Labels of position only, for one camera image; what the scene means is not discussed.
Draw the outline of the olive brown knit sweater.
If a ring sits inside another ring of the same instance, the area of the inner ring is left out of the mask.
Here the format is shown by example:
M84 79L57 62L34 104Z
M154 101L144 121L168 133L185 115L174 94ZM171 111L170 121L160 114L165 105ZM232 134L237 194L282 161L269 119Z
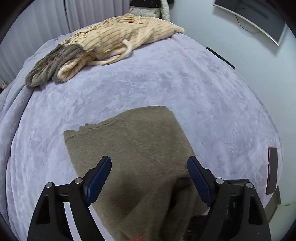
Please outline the olive brown knit sweater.
M207 210L187 172L194 155L165 106L125 111L64 132L79 176L103 156L111 172L93 208L114 240L181 240L191 218Z

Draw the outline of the black clothes pile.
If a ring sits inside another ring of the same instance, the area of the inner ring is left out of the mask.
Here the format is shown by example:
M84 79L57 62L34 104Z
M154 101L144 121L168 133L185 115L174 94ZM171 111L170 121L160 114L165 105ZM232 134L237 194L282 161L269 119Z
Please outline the black clothes pile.
M170 6L173 4L174 0L132 0L129 12L135 16L155 17L170 22Z

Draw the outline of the lavender textured bed blanket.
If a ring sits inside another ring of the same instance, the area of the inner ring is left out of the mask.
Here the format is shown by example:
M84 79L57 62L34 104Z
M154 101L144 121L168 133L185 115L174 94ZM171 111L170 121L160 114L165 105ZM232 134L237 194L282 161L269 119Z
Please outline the lavender textured bed blanket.
M64 39L42 45L1 93L1 213L18 239L27 238L44 185L76 177L64 131L143 106L166 106L205 168L226 179L249 179L268 204L268 148L281 151L280 137L260 98L233 68L174 34L114 64L85 67L65 83L26 87L36 62Z

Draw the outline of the grey brown knit garment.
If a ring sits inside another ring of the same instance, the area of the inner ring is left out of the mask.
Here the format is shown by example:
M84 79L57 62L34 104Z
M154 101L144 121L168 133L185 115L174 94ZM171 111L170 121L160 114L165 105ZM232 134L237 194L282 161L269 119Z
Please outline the grey brown knit garment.
M62 45L59 44L55 49L39 60L34 68L27 74L25 85L27 87L37 87L45 84L49 80L61 82L58 71L61 67L76 57L84 55L86 51L78 44Z

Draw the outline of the cream striped knit garment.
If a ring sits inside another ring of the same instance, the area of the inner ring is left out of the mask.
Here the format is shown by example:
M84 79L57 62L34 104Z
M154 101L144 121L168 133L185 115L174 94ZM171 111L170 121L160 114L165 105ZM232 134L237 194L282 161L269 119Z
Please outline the cream striped knit garment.
M85 66L108 65L126 58L133 50L185 30L169 21L125 14L77 30L61 46L70 53L52 78L66 82Z

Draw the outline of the white curved monitor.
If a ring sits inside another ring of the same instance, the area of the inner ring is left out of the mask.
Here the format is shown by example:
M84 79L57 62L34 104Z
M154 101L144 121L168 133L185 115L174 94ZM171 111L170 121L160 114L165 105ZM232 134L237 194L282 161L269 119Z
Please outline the white curved monitor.
M218 0L213 5L242 18L266 34L276 45L280 45L287 25L267 1Z

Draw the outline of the dark brown bed frame panel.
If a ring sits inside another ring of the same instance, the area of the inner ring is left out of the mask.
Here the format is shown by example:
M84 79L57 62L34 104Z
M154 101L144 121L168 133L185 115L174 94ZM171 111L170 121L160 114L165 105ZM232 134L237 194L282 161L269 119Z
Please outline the dark brown bed frame panel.
M275 147L268 148L268 173L266 195L272 194L277 187L278 178L278 150Z

